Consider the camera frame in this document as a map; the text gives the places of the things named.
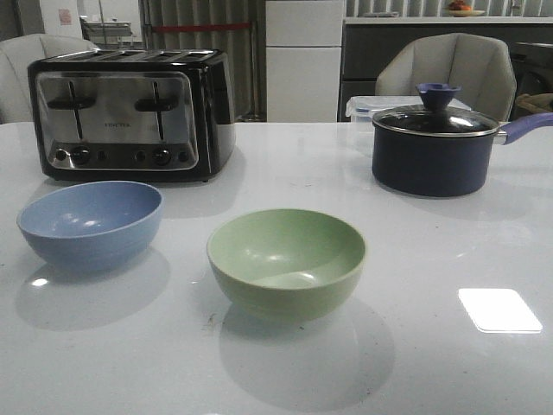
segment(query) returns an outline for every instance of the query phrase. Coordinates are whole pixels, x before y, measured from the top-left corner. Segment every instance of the white cabinet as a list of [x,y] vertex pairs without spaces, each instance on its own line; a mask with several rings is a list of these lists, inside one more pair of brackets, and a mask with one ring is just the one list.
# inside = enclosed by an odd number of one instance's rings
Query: white cabinet
[[344,13],[344,0],[266,2],[267,121],[336,121]]

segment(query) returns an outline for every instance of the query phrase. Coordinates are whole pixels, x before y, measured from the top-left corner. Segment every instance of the red rope barrier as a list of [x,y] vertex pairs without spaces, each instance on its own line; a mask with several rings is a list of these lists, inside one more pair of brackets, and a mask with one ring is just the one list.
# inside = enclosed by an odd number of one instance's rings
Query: red rope barrier
[[249,29],[250,22],[228,23],[228,24],[196,24],[190,26],[154,26],[154,33],[183,33],[183,32],[213,32],[222,30]]

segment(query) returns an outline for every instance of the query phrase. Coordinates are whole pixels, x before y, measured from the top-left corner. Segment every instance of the chair backrest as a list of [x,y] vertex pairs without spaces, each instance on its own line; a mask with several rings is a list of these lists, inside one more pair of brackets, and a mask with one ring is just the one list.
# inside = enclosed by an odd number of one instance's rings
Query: chair backrest
[[33,120],[27,74],[31,62],[94,48],[90,41],[45,34],[0,41],[0,122]]
[[377,95],[417,95],[416,84],[461,86],[456,98],[475,111],[507,120],[517,89],[507,45],[453,33],[408,44],[378,76]]

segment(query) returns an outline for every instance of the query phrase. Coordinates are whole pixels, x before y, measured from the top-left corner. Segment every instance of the white countertop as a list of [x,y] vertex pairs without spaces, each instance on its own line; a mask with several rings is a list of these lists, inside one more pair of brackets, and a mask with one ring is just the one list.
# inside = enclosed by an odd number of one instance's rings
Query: white countertop
[[[494,146],[478,192],[430,199],[378,185],[372,135],[353,127],[238,124],[218,177],[157,185],[167,206],[145,254],[79,278],[16,228],[68,183],[41,173],[31,123],[0,125],[0,412],[553,413],[553,128]],[[255,321],[209,268],[215,227],[275,207],[336,215],[368,241],[353,296],[318,321]],[[466,288],[515,290],[543,329],[479,331]]]
[[344,24],[552,24],[553,17],[346,17]]

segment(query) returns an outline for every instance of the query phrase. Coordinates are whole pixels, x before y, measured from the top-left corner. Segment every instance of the four-slice toaster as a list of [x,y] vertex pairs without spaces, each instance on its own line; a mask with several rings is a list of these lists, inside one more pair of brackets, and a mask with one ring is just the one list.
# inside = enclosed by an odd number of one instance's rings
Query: four-slice toaster
[[36,61],[29,86],[43,172],[59,180],[205,181],[234,148],[219,50],[93,50]]

